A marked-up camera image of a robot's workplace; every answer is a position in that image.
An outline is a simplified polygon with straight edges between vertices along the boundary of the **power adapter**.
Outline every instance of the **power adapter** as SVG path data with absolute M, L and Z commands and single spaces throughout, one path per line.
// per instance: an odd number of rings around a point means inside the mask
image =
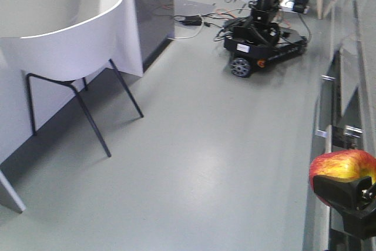
M 200 26 L 202 24 L 202 19 L 200 16 L 185 16 L 184 20 L 180 20 L 184 26 Z

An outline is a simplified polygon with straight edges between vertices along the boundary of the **floor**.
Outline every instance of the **floor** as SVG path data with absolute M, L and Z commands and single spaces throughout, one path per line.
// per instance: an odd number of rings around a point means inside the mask
M 28 208 L 0 207 L 0 249 L 301 250 L 314 104 L 330 58 L 330 20 L 305 19 L 307 53 L 248 79 L 230 73 L 217 28 L 173 41 L 143 78 L 124 75 L 143 119 L 112 71 L 101 73 L 83 96 L 112 157 L 67 104 L 3 164 Z

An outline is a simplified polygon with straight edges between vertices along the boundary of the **black metal chair leg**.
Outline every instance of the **black metal chair leg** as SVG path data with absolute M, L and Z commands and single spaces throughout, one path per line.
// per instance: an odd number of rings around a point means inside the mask
M 82 78 L 82 82 L 83 82 L 83 87 L 84 87 L 85 91 L 88 91 L 89 88 L 88 88 L 88 83 L 86 82 L 86 79 Z
M 129 90 L 127 84 L 125 83 L 125 81 L 124 81 L 124 79 L 123 79 L 123 77 L 122 77 L 122 74 L 119 72 L 118 68 L 116 67 L 116 65 L 115 65 L 115 63 L 112 61 L 112 59 L 109 59 L 109 62 L 110 62 L 111 66 L 112 66 L 112 68 L 113 68 L 113 70 L 114 70 L 114 72 L 115 72 L 115 74 L 116 74 L 117 79 L 118 79 L 119 82 L 122 84 L 124 90 L 127 92 L 128 96 L 129 96 L 129 98 L 130 98 L 130 100 L 132 100 L 132 102 L 133 102 L 135 108 L 137 109 L 137 112 L 139 113 L 140 117 L 143 118 L 144 115 L 142 114 L 142 111 L 141 111 L 139 105 L 137 104 L 135 98 L 133 97 L 132 93 L 130 92 L 130 90 Z
M 36 127 L 35 127 L 35 116 L 34 116 L 34 108 L 33 108 L 33 99 L 31 95 L 31 84 L 30 84 L 30 77 L 33 76 L 32 73 L 28 73 L 26 75 L 26 89 L 28 93 L 28 105 L 29 105 L 29 116 L 30 116 L 30 123 L 31 123 L 31 130 L 33 135 L 36 135 Z
M 78 100 L 78 102 L 79 102 L 79 104 L 80 104 L 83 112 L 85 113 L 87 119 L 89 120 L 89 122 L 90 122 L 90 124 L 91 124 L 91 126 L 92 126 L 92 128 L 93 128 L 93 130 L 94 130 L 94 132 L 95 132 L 95 134 L 97 136 L 97 138 L 99 139 L 100 144 L 102 144 L 103 149 L 105 150 L 107 156 L 111 157 L 110 150 L 108 149 L 105 140 L 103 139 L 102 135 L 100 134 L 100 131 L 99 131 L 98 127 L 96 126 L 96 123 L 94 122 L 93 117 L 92 117 L 92 115 L 89 112 L 89 109 L 86 107 L 85 103 L 83 102 L 83 100 L 82 100 L 79 92 L 77 91 L 77 89 L 73 85 L 68 85 L 68 87 L 71 90 L 73 90 L 73 92 L 75 93 L 75 96 L 77 97 L 77 100 Z

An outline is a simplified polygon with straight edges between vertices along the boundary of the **white cable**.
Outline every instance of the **white cable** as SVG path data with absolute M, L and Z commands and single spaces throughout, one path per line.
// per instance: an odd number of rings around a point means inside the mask
M 187 39 L 187 38 L 194 38 L 195 36 L 197 36 L 202 31 L 202 29 L 204 27 L 204 18 L 201 15 L 199 15 L 199 17 L 201 19 L 201 25 L 200 25 L 200 27 L 198 28 L 197 32 L 194 35 L 192 35 L 192 36 L 185 36 L 185 37 L 182 37 L 182 38 L 174 38 L 174 39 Z
M 252 11 L 252 9 L 249 9 L 249 8 L 236 8 L 236 9 L 232 9 L 232 10 L 225 10 L 224 13 L 226 13 L 226 12 L 233 12 L 233 11 L 242 11 L 242 10 Z

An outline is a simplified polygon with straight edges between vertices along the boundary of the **apple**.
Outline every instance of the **apple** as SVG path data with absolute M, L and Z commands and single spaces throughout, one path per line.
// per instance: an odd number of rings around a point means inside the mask
M 310 166 L 310 184 L 315 175 L 355 180 L 370 176 L 376 182 L 376 158 L 363 150 L 342 150 L 316 157 Z

